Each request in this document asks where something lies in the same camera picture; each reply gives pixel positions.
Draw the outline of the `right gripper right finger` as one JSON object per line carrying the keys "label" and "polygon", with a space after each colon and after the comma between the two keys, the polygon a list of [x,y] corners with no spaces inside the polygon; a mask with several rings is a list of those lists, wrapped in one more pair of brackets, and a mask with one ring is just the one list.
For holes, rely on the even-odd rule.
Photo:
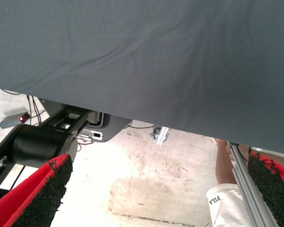
{"label": "right gripper right finger", "polygon": [[275,158],[252,151],[247,167],[278,226],[284,227],[284,165]]}

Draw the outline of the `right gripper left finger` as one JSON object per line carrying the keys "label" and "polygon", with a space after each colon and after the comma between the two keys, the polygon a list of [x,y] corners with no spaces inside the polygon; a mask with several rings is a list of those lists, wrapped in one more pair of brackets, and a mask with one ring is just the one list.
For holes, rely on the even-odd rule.
{"label": "right gripper left finger", "polygon": [[68,154],[46,162],[0,199],[0,227],[49,227],[71,173]]}

